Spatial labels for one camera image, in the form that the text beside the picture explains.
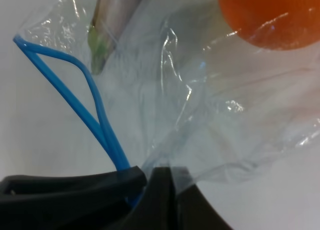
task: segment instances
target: white background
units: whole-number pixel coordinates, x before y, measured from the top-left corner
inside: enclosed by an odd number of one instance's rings
[[[82,139],[90,132],[12,42],[28,14],[47,2],[0,0],[0,178],[84,175],[114,168],[94,139]],[[42,129],[48,114],[55,119],[49,129],[37,134],[28,131],[33,124]],[[70,121],[59,122],[59,114]],[[86,145],[96,147],[88,150]],[[320,229],[319,158],[318,149],[297,152],[255,180],[199,186],[236,230]]]

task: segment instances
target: clear plastic bag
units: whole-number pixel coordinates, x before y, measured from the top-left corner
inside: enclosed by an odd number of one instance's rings
[[[58,0],[19,34],[91,69],[96,2]],[[178,191],[202,179],[249,179],[318,142],[319,43],[257,47],[231,29],[218,0],[142,0],[114,44],[93,76],[111,126],[147,175],[187,167],[193,179],[173,170]]]

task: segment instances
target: blue plastic strap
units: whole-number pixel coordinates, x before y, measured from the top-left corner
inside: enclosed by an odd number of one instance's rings
[[[27,42],[19,35],[15,36],[13,41],[78,114],[80,119],[85,123],[85,125],[89,128],[89,130],[104,148],[106,153],[109,155],[116,169],[123,170],[129,168],[130,164],[127,160],[127,157],[109,124],[98,88],[86,66],[71,55]],[[37,54],[70,62],[82,71],[91,90],[100,124]]]

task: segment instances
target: plastic bag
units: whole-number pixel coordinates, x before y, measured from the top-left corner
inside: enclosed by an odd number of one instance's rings
[[[58,0],[33,13],[18,34],[91,69],[96,3]],[[272,23],[264,27],[272,30]],[[131,165],[147,175],[170,166],[179,191],[202,179],[249,179],[318,142],[320,44],[280,51],[239,34],[218,0],[141,0],[93,76]],[[179,166],[193,179],[175,171]]]

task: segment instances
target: orange ball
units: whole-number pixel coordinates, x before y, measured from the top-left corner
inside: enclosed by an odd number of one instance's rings
[[[238,36],[254,46],[293,50],[320,41],[320,0],[218,0]]]

